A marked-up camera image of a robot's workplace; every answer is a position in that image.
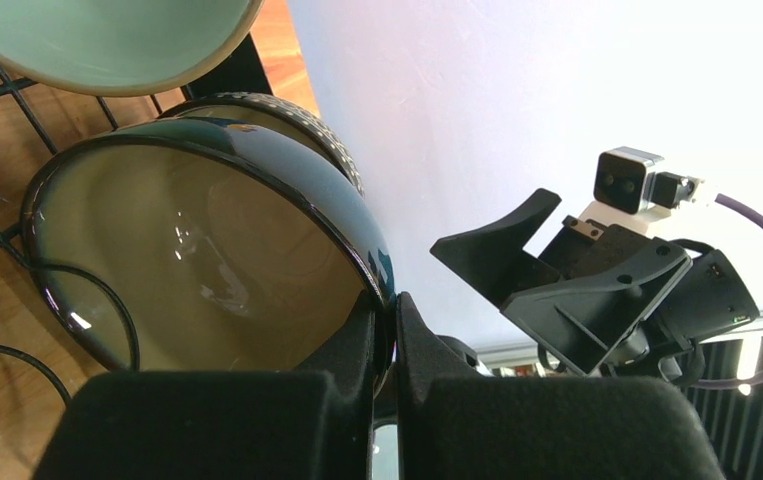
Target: wood grain surface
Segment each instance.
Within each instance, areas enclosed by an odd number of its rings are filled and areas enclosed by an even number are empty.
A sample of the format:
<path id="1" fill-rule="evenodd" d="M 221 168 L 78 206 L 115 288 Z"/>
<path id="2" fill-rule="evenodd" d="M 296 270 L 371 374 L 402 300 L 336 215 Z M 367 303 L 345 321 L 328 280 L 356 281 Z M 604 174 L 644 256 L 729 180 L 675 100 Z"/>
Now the wood grain surface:
<path id="1" fill-rule="evenodd" d="M 252 35 L 275 94 L 317 112 L 285 0 L 267 1 Z M 94 97 L 44 85 L 27 88 L 24 97 L 58 148 L 110 129 Z M 177 90 L 158 98 L 163 108 L 183 100 Z M 107 99 L 107 104 L 120 125 L 156 115 L 147 97 Z M 28 181 L 50 156 L 17 102 L 0 97 L 0 228 L 15 223 Z M 103 371 L 57 323 L 27 272 L 1 250 L 0 344 L 38 357 L 72 393 Z M 0 478 L 30 477 L 62 411 L 60 398 L 41 374 L 0 355 Z"/>

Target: black 3d-printed bracket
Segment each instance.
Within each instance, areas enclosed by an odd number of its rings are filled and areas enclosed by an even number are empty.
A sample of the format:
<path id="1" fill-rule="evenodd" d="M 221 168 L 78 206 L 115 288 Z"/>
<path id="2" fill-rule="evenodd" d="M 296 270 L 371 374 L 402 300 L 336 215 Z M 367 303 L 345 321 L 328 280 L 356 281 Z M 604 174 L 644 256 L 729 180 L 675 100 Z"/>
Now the black 3d-printed bracket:
<path id="1" fill-rule="evenodd" d="M 571 371 L 587 375 L 653 312 L 692 261 L 678 245 L 619 226 L 601 227 L 581 253 L 568 239 L 572 232 L 557 236 L 540 258 L 525 252 L 559 203 L 539 189 L 501 220 L 438 240 L 431 253 Z M 556 265 L 557 258 L 572 261 Z"/>

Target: camera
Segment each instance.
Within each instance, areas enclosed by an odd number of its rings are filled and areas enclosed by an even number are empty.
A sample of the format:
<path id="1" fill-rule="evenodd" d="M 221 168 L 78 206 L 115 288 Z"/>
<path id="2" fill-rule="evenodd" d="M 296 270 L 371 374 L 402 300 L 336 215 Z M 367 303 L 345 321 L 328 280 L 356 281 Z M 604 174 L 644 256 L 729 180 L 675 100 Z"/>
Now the camera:
<path id="1" fill-rule="evenodd" d="M 593 197 L 629 215 L 659 205 L 677 208 L 696 189 L 696 179 L 662 172 L 664 157 L 630 147 L 599 155 Z"/>
<path id="2" fill-rule="evenodd" d="M 599 155 L 593 197 L 634 215 L 652 206 L 655 174 L 664 157 L 620 147 Z"/>

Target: metal grille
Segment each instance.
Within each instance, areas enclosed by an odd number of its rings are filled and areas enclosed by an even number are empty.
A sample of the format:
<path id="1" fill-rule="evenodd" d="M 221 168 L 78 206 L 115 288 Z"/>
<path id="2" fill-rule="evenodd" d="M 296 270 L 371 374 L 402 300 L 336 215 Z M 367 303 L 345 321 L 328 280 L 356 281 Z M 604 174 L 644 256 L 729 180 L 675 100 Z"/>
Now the metal grille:
<path id="1" fill-rule="evenodd" d="M 707 359 L 705 376 L 733 378 L 740 342 L 716 342 L 702 346 Z M 763 369 L 763 341 L 758 369 Z M 737 390 L 687 389 L 714 450 L 730 479 L 763 479 L 763 384 L 751 393 Z"/>

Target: white wall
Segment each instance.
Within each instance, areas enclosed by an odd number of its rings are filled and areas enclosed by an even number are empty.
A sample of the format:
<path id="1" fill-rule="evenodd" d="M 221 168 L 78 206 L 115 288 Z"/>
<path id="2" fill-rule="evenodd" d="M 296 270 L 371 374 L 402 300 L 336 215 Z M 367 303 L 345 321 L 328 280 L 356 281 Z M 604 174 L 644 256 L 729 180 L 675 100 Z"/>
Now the white wall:
<path id="1" fill-rule="evenodd" d="M 351 149 L 397 287 L 473 347 L 527 341 L 431 257 L 535 188 L 592 200 L 601 151 L 680 159 L 763 212 L 763 3 L 290 0 L 322 115 Z M 763 308 L 763 235 L 731 215 L 696 234 Z"/>

